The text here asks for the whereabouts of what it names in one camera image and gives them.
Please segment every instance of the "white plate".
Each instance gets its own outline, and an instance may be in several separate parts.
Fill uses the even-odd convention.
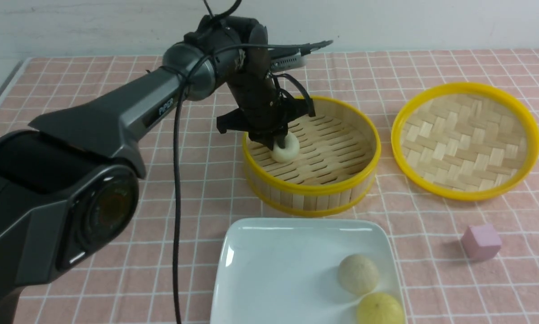
[[[403,305],[387,235],[359,220],[251,218],[228,230],[216,276],[211,324],[354,324],[360,297],[337,283],[350,254],[376,263],[375,291]]]

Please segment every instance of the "steamer basket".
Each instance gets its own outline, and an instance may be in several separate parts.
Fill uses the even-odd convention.
[[[391,146],[420,187],[483,200],[515,187],[539,155],[539,130],[516,98],[489,85],[454,83],[413,98],[397,115]]]
[[[372,121],[335,99],[312,96],[315,117],[290,123],[300,141],[292,162],[278,163],[265,146],[243,136],[245,174],[268,205],[297,216],[340,213],[357,204],[376,176],[381,142]]]

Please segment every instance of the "table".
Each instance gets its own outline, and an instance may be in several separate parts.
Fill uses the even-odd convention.
[[[158,56],[33,58],[0,99],[0,135],[33,117],[85,103],[143,75]],[[291,74],[311,94],[345,100],[376,124],[376,184],[350,211],[389,234],[410,324],[539,324],[539,162],[502,197],[462,203],[417,187],[395,164],[391,124],[423,89],[444,82],[492,84],[516,96],[539,123],[539,49],[327,53]],[[182,113],[180,282],[185,323],[207,323],[225,231],[244,217],[290,217],[263,204],[243,175],[241,134],[220,135],[214,117],[235,109],[223,86]],[[148,177],[130,226],[51,285],[27,288],[17,324],[173,323],[173,114],[140,142]],[[492,223],[503,247],[468,262],[459,238]]]

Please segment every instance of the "black cable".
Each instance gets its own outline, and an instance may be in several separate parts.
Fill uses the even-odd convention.
[[[215,15],[210,21],[208,21],[208,23],[206,24],[206,27],[211,27],[214,24],[220,22],[222,19],[228,18],[231,14],[233,14],[237,10],[240,4],[241,4],[241,0],[235,0],[234,4],[232,4],[232,6],[228,10]]]
[[[173,126],[173,177],[174,177],[174,190],[175,190],[175,220],[174,220],[174,235],[173,235],[173,257],[171,260],[172,267],[172,281],[173,281],[173,303],[175,309],[175,321],[177,324],[181,324],[181,310],[180,310],[180,296],[179,296],[179,281],[178,281],[178,267],[179,262],[179,248],[180,248],[180,224],[181,224],[181,180],[180,180],[180,160],[179,160],[179,133],[180,133],[180,116],[181,107],[185,97],[185,91],[189,90],[191,79],[199,70],[199,68],[210,58],[219,55],[225,51],[234,49],[246,49],[246,48],[264,48],[264,49],[288,49],[288,48],[300,48],[303,45],[264,45],[264,44],[236,44],[222,47],[214,51],[211,55],[204,55],[197,61],[190,72],[184,76],[183,85],[180,88],[179,97],[177,99],[177,107],[175,109],[174,126]]]

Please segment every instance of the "pink block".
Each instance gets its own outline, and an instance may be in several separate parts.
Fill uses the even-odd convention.
[[[502,248],[502,239],[492,224],[469,226],[461,238],[467,256],[472,260],[489,260]]]

